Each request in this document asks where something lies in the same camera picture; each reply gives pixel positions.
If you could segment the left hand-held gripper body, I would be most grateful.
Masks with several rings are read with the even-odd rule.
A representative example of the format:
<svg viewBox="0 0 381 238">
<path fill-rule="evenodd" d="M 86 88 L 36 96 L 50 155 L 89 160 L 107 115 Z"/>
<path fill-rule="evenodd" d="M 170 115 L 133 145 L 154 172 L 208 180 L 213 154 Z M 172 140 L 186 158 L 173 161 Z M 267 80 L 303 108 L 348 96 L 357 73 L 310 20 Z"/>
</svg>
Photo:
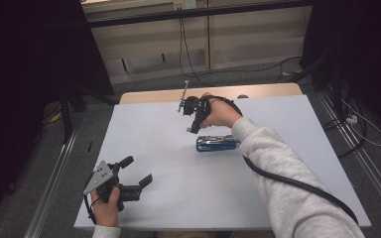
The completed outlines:
<svg viewBox="0 0 381 238">
<path fill-rule="evenodd" d="M 103 202 L 107 202 L 113 187 L 119 187 L 121 190 L 117 201 L 119 211 L 124 209 L 124 202 L 138 201 L 142 192 L 139 185 L 124 185 L 119 181 L 119 162 L 115 164 L 107 164 L 102 161 L 89 176 L 83 191 L 84 203 L 88 212 L 91 212 L 91 205 L 88 202 L 87 196 L 96 190 L 99 198 Z"/>
</svg>

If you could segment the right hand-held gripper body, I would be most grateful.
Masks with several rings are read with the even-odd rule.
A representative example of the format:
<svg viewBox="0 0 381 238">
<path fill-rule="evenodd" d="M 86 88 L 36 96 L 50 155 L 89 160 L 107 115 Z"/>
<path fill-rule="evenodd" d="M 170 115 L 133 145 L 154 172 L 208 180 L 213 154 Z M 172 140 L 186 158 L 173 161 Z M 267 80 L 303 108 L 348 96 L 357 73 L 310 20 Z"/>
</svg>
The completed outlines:
<svg viewBox="0 0 381 238">
<path fill-rule="evenodd" d="M 185 88 L 182 93 L 178 112 L 183 112 L 184 115 L 195 117 L 204 120 L 210 113 L 210 106 L 207 97 L 198 98 L 196 96 L 186 96 L 189 87 L 189 81 L 185 81 Z"/>
</svg>

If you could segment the person's right hand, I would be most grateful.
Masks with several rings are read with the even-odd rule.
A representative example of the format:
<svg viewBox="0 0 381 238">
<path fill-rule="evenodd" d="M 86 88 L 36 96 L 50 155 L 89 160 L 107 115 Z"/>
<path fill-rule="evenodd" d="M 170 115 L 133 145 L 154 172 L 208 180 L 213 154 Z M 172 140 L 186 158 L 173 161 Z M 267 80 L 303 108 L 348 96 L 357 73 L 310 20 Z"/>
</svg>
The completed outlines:
<svg viewBox="0 0 381 238">
<path fill-rule="evenodd" d="M 209 92 L 206 92 L 203 97 L 211 96 Z M 209 98 L 210 114 L 200 124 L 200 128 L 207 128 L 210 126 L 226 126 L 231 128 L 236 121 L 241 118 L 241 115 L 226 102 L 217 99 Z"/>
</svg>

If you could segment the person's left hand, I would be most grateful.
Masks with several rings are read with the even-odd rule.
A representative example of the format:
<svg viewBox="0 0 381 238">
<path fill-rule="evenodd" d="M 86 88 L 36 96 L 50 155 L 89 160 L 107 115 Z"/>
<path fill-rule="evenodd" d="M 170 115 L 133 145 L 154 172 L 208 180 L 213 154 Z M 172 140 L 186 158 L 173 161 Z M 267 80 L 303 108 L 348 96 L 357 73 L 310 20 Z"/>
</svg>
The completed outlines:
<svg viewBox="0 0 381 238">
<path fill-rule="evenodd" d="M 96 224 L 106 227 L 118 227 L 118 207 L 117 201 L 120 195 L 120 189 L 113 187 L 107 202 L 103 202 L 96 190 L 91 192 L 91 199 L 93 201 L 92 209 L 94 211 Z"/>
</svg>

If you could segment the white table board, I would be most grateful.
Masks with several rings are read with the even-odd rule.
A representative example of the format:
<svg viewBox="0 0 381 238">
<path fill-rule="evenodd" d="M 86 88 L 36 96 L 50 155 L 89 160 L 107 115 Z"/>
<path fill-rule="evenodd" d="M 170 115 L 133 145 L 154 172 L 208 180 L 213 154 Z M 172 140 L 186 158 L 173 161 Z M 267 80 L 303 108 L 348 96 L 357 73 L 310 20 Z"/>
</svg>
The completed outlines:
<svg viewBox="0 0 381 238">
<path fill-rule="evenodd" d="M 257 126 L 271 127 L 319 177 L 331 194 L 355 213 L 360 226 L 370 220 L 304 95 L 238 99 L 236 105 Z M 145 176 L 152 182 L 139 200 L 120 213 L 124 229 L 268 229 L 270 218 L 252 171 L 238 150 L 200 153 L 187 128 L 192 119 L 175 102 L 121 104 L 114 108 L 98 156 L 116 163 L 133 157 L 120 171 L 123 184 Z"/>
</svg>

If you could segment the wooden table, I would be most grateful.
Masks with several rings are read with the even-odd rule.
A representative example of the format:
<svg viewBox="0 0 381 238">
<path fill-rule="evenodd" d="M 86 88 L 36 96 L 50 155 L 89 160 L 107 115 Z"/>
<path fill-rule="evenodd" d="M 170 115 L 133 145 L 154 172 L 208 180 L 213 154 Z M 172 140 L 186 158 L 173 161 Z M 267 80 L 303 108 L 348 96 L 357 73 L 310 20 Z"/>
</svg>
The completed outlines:
<svg viewBox="0 0 381 238">
<path fill-rule="evenodd" d="M 200 97 L 209 92 L 213 95 L 219 95 L 231 99 L 236 99 L 240 95 L 246 95 L 249 98 L 302 95 L 300 87 L 296 83 L 273 83 L 273 84 L 253 84 L 236 86 L 217 86 L 203 88 L 189 88 L 186 96 Z M 157 103 L 157 102 L 179 102 L 182 98 L 182 89 L 168 89 L 155 91 L 138 91 L 124 93 L 119 103 Z"/>
</svg>

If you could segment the black metal stand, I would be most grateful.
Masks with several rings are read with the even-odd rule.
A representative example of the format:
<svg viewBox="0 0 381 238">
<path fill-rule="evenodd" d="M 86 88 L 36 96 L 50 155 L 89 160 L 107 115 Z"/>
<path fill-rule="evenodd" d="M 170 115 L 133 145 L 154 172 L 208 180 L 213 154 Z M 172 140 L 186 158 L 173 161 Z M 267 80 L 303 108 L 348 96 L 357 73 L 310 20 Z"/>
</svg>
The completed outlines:
<svg viewBox="0 0 381 238">
<path fill-rule="evenodd" d="M 68 84 L 63 86 L 61 89 L 60 104 L 64 129 L 63 142 L 65 144 L 68 142 L 69 138 L 73 134 L 73 127 L 70 120 L 69 108 L 72 107 L 72 109 L 75 112 L 83 112 L 87 108 L 87 104 L 82 98 L 83 95 L 91 96 L 92 98 L 110 106 L 114 106 L 117 104 L 116 100 L 111 99 L 94 90 L 91 90 L 83 85 Z"/>
</svg>

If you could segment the light wooden cabinet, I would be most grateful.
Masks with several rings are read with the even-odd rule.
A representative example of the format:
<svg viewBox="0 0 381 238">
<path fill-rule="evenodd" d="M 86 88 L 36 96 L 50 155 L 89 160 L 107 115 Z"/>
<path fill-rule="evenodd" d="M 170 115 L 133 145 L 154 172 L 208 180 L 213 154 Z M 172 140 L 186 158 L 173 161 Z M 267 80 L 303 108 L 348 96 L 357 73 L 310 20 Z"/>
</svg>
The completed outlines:
<svg viewBox="0 0 381 238">
<path fill-rule="evenodd" d="M 175 11 L 175 0 L 81 0 L 87 20 Z M 272 0 L 196 0 L 196 9 Z M 296 57 L 312 7 L 95 28 L 113 84 Z"/>
</svg>

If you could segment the black metal bar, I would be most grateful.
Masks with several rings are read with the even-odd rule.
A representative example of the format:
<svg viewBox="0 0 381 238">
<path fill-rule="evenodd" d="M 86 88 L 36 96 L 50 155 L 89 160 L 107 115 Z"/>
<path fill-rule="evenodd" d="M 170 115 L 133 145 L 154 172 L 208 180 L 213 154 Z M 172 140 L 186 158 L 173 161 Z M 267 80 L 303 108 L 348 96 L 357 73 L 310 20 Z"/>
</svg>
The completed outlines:
<svg viewBox="0 0 381 238">
<path fill-rule="evenodd" d="M 109 17 L 89 20 L 86 24 L 89 28 L 101 28 L 120 25 L 131 25 L 148 22 L 178 20 L 205 16 L 217 16 L 256 11 L 280 10 L 288 8 L 313 6 L 315 0 L 273 0 L 262 3 L 239 4 L 220 7 L 207 7 L 190 10 L 177 10 L 161 13 L 151 13 L 127 17 Z"/>
</svg>

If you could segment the dark curtain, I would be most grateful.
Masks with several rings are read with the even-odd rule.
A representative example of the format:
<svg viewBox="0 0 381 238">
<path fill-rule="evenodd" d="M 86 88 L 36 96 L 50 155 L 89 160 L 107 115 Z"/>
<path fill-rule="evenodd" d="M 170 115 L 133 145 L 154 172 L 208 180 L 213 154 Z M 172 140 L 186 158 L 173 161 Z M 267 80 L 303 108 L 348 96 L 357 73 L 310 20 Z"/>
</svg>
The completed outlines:
<svg viewBox="0 0 381 238">
<path fill-rule="evenodd" d="M 381 0 L 314 0 L 301 66 L 319 58 L 315 89 L 340 78 L 381 119 Z"/>
<path fill-rule="evenodd" d="M 0 201 L 41 130 L 44 107 L 112 85 L 81 0 L 0 0 Z"/>
</svg>

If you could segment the aluminium floor rail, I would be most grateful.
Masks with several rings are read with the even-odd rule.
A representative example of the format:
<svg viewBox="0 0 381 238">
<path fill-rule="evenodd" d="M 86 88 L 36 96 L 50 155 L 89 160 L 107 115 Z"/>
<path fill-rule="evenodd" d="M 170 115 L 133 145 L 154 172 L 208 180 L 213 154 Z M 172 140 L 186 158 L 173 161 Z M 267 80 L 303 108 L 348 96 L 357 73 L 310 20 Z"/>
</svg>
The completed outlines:
<svg viewBox="0 0 381 238">
<path fill-rule="evenodd" d="M 381 197 L 381 172 L 372 161 L 372 157 L 364 149 L 364 144 L 361 143 L 364 136 L 360 136 L 356 133 L 353 125 L 343 122 L 337 117 L 333 109 L 334 104 L 328 95 L 321 94 L 319 100 L 332 119 L 332 123 L 336 126 L 338 132 L 348 145 L 349 151 L 347 154 L 356 158 Z"/>
<path fill-rule="evenodd" d="M 73 131 L 63 143 L 62 150 L 57 159 L 56 165 L 52 171 L 51 177 L 46 185 L 40 202 L 33 214 L 30 224 L 26 230 L 24 238 L 40 238 L 43 227 L 46 223 L 48 214 L 55 200 L 57 189 L 59 187 L 65 165 L 71 154 L 71 150 L 76 140 L 76 131 Z"/>
</svg>

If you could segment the white wall socket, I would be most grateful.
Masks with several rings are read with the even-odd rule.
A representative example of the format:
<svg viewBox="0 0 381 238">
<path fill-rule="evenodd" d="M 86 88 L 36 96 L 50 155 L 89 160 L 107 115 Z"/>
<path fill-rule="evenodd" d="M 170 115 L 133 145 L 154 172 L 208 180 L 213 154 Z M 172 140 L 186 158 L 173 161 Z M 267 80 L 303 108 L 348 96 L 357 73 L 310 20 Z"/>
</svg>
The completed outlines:
<svg viewBox="0 0 381 238">
<path fill-rule="evenodd" d="M 196 0 L 175 0 L 173 2 L 175 10 L 190 10 L 196 8 Z"/>
</svg>

